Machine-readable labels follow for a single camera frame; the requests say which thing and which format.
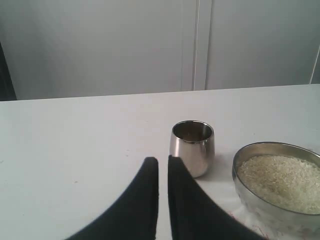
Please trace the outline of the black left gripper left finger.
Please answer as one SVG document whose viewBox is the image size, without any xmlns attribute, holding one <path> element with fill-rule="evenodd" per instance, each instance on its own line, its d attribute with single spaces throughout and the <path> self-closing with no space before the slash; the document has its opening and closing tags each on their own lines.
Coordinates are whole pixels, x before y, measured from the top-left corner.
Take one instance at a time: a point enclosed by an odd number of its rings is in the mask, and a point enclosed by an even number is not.
<svg viewBox="0 0 320 240">
<path fill-rule="evenodd" d="M 154 240 L 159 213 L 159 164 L 144 159 L 120 197 L 70 240 Z"/>
</svg>

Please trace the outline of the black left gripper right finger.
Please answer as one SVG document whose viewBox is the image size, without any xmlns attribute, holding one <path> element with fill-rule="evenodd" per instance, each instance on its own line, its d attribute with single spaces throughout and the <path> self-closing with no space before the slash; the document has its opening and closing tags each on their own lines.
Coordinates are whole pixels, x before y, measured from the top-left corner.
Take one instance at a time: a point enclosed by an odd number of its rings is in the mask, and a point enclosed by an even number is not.
<svg viewBox="0 0 320 240">
<path fill-rule="evenodd" d="M 179 157 L 168 156 L 168 206 L 173 240 L 263 240 L 221 209 Z"/>
</svg>

